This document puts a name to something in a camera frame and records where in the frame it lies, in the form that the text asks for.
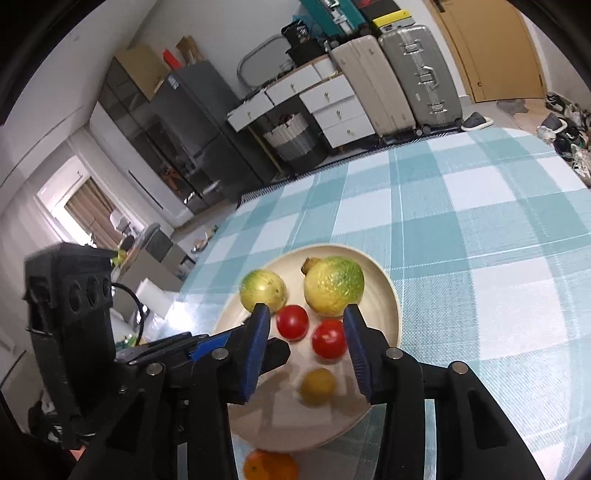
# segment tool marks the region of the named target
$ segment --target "beige plate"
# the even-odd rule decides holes
[[[250,445],[273,452],[296,452],[318,447],[353,427],[369,410],[359,392],[349,352],[336,363],[320,359],[311,347],[311,336],[320,318],[304,300],[300,268],[307,257],[342,255],[363,269],[365,292],[359,309],[368,326],[382,330],[391,346],[400,346],[402,321],[394,285],[382,268],[363,252],[344,245],[313,245],[282,255],[264,268],[277,273],[287,285],[287,304],[303,306],[310,316],[306,338],[290,344],[287,364],[259,378],[255,394],[245,406],[230,406],[230,427]],[[248,312],[234,295],[223,309],[215,333],[240,325]],[[281,337],[271,322],[269,337]],[[335,374],[338,387],[329,404],[307,407],[298,393],[309,370],[325,367]]]

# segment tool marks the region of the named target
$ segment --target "refrigerator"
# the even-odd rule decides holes
[[[173,161],[206,201],[211,194],[238,201],[277,174],[248,130],[226,122],[240,100],[208,61],[171,72],[150,105],[174,145]]]

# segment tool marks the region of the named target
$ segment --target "black cable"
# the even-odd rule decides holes
[[[14,370],[14,368],[16,367],[16,365],[20,361],[20,359],[25,355],[25,353],[27,353],[27,351],[23,350],[21,352],[21,354],[18,356],[18,358],[14,361],[14,363],[12,364],[10,369],[8,369],[8,373],[4,376],[4,378],[0,382],[0,388],[2,388],[4,386],[4,383],[6,382],[6,380],[8,380],[8,377],[10,376],[10,374],[12,373],[12,371]]]
[[[139,298],[137,297],[135,292],[133,290],[131,290],[131,288],[126,287],[122,283],[117,283],[117,282],[113,282],[112,285],[115,288],[120,288],[121,290],[126,291],[131,296],[131,298],[134,299],[135,304],[138,306],[140,321],[139,321],[138,339],[135,341],[135,344],[139,345],[139,341],[142,339],[142,334],[144,333],[144,323],[146,322],[146,314],[144,313],[143,305],[139,301]]]

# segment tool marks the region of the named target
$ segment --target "laundry basket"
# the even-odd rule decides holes
[[[291,115],[287,122],[267,132],[264,137],[298,174],[316,168],[327,155],[318,135],[300,113]]]

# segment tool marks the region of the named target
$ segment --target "checkered tablecloth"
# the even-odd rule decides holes
[[[368,155],[242,205],[183,293],[194,333],[212,330],[248,271],[303,245],[358,248],[394,281],[402,348],[436,365],[466,361],[546,478],[562,479],[591,441],[590,232],[591,194],[551,147],[487,128]],[[297,454],[301,478],[372,478],[383,419],[374,408]],[[249,447],[235,446],[240,466]]]

